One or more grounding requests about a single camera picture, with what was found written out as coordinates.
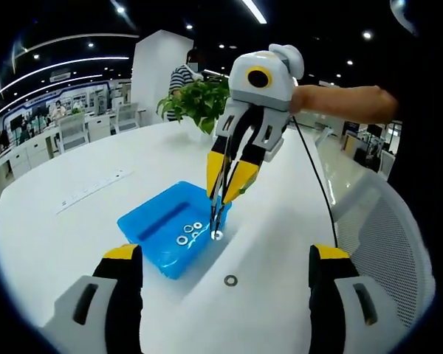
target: green leaves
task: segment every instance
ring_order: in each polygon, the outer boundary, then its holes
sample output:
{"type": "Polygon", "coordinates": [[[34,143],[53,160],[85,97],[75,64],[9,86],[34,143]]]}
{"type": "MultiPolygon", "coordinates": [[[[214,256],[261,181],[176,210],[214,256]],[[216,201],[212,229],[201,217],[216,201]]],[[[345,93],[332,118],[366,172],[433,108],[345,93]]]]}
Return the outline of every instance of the green leaves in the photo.
{"type": "Polygon", "coordinates": [[[177,120],[189,116],[205,133],[211,133],[217,120],[224,112],[230,96],[228,80],[214,77],[207,81],[196,81],[182,87],[179,96],[169,94],[157,103],[156,112],[164,118],[167,111],[174,111],[177,120]]]}
{"type": "Polygon", "coordinates": [[[215,127],[215,120],[214,119],[210,119],[210,118],[205,118],[204,120],[202,120],[200,122],[200,124],[198,126],[205,133],[211,134],[212,130],[213,130],[213,127],[215,127]]]}

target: yellow circle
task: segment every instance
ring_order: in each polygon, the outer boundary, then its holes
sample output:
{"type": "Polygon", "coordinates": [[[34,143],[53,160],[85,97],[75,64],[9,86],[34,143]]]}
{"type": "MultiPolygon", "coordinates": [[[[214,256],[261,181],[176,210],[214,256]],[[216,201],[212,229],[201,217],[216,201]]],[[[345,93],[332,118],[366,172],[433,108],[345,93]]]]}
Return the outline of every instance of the yellow circle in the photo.
{"type": "Polygon", "coordinates": [[[253,67],[249,68],[249,69],[247,70],[247,72],[246,72],[246,79],[247,79],[248,83],[250,83],[250,79],[249,79],[248,77],[249,77],[250,73],[252,73],[252,72],[262,72],[262,73],[265,74],[266,77],[267,77],[267,84],[264,85],[263,87],[257,87],[257,86],[255,86],[257,89],[266,89],[266,88],[268,88],[269,86],[271,86],[271,83],[272,83],[272,75],[271,75],[271,72],[270,72],[268,69],[266,69],[266,68],[264,68],[264,67],[262,67],[262,66],[253,66],[253,67]]]}

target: blue plastic tray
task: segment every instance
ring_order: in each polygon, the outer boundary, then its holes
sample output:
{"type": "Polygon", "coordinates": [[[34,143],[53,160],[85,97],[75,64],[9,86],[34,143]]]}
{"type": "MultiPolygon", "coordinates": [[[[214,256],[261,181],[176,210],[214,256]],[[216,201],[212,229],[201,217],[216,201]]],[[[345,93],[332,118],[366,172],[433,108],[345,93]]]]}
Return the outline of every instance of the blue plastic tray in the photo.
{"type": "MultiPolygon", "coordinates": [[[[221,216],[223,229],[228,204],[221,216]]],[[[130,243],[142,246],[143,254],[166,277],[177,279],[211,241],[210,199],[207,192],[181,181],[121,217],[117,224],[130,243]],[[196,238],[184,232],[185,225],[200,222],[203,227],[196,238]],[[178,236],[188,238],[185,246],[177,244],[178,236]]]]}

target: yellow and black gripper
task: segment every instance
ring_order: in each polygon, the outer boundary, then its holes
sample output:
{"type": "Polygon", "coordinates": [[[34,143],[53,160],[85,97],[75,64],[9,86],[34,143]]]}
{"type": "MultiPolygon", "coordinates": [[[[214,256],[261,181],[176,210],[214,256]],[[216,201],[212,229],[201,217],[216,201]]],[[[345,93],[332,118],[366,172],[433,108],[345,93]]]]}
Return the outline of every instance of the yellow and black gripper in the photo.
{"type": "Polygon", "coordinates": [[[228,80],[230,97],[207,157],[207,196],[212,200],[210,230],[224,205],[244,193],[256,180],[263,161],[270,161],[282,146],[282,134],[290,118],[293,78],[302,76],[302,55],[289,45],[271,44],[269,51],[248,53],[235,60],[228,80]],[[241,140],[250,128],[253,134],[228,176],[241,140]],[[216,212],[220,190],[221,207],[216,212]]]}

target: white robot head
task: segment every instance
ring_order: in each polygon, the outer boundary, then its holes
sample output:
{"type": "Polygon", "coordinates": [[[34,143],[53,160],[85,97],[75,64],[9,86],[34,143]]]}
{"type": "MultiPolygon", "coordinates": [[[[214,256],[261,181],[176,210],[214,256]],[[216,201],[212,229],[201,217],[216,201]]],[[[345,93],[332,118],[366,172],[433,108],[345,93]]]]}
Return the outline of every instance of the white robot head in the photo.
{"type": "Polygon", "coordinates": [[[228,83],[233,100],[287,111],[295,87],[292,77],[302,76],[300,52],[293,46],[271,44],[269,51],[238,57],[228,83]]]}
{"type": "Polygon", "coordinates": [[[286,44],[285,46],[271,44],[269,51],[274,52],[279,59],[282,60],[293,77],[297,80],[303,77],[303,58],[297,48],[290,44],[286,44]]]}

